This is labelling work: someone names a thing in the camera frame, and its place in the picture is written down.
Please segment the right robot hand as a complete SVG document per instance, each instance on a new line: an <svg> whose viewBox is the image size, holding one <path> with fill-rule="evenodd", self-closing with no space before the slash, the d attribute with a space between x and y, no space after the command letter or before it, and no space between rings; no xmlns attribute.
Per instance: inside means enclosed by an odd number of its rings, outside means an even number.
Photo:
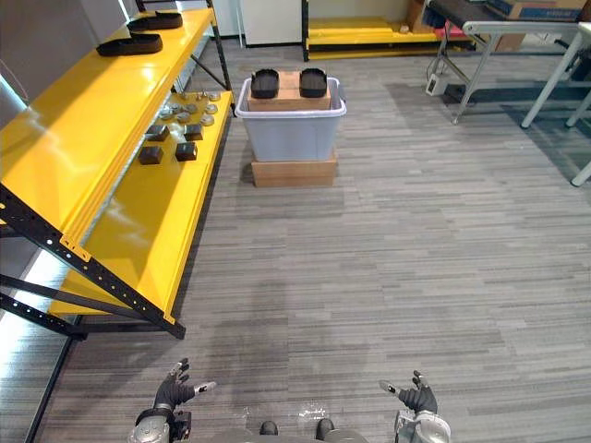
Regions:
<svg viewBox="0 0 591 443"><path fill-rule="evenodd" d="M414 370L412 382L415 386L409 389L397 388L388 380L380 380L379 386L415 413L437 413L438 403L426 377Z"/></svg>

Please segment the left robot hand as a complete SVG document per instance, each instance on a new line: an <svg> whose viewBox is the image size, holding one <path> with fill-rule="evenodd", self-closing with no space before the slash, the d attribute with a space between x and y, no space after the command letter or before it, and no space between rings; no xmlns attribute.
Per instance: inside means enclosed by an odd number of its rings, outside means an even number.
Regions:
<svg viewBox="0 0 591 443"><path fill-rule="evenodd" d="M156 391L153 402L155 409L173 411L176 406L186 403L205 392L212 391L218 386L215 381L188 385L189 368L190 364L186 357L174 364Z"/></svg>

